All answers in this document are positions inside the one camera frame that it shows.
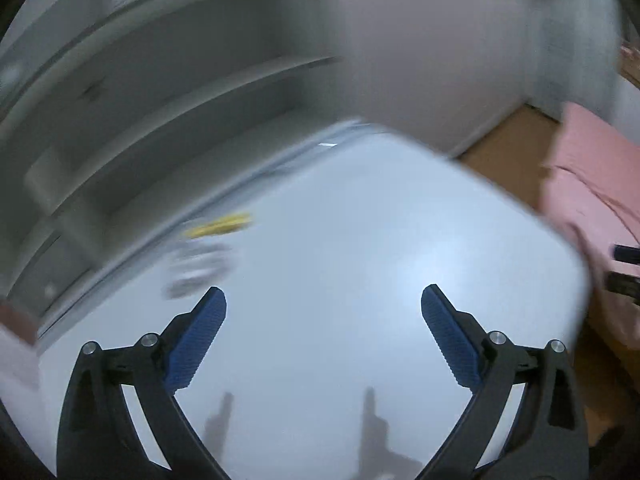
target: yellow object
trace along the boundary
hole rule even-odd
[[[249,213],[239,213],[235,215],[223,216],[208,224],[200,225],[189,229],[185,235],[189,238],[200,238],[203,236],[223,235],[244,229],[251,224]]]

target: pink fabric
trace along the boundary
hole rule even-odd
[[[562,128],[546,162],[541,208],[587,257],[611,332],[640,349],[640,308],[603,289],[604,272],[640,276],[640,268],[613,261],[614,244],[640,242],[640,146],[588,110],[566,104]]]

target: wooden floor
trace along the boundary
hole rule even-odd
[[[460,161],[508,193],[538,209],[540,167],[559,124],[522,107],[460,156]],[[634,403],[623,384],[620,362],[587,325],[575,350],[575,371],[585,403],[590,445],[609,428],[632,415]]]

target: pink cushion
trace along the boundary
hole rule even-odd
[[[551,174],[542,186],[544,215],[587,257],[609,329],[640,349],[640,308],[602,287],[607,270],[640,276],[640,267],[610,257],[614,244],[640,245],[640,146],[568,103],[545,165]]]

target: silver screw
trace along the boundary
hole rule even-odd
[[[554,352],[558,352],[559,354],[561,354],[562,352],[564,352],[564,343],[562,341],[558,341],[558,339],[552,339],[551,340],[551,349]]]
[[[98,348],[98,345],[93,341],[89,341],[88,343],[84,343],[84,345],[82,345],[82,353],[85,355],[91,355],[95,352],[96,348]]]
[[[502,332],[494,330],[493,332],[489,332],[489,339],[497,345],[504,345],[504,343],[507,341],[507,336],[505,336]]]
[[[145,334],[140,339],[142,346],[153,346],[158,342],[158,336],[156,334]]]

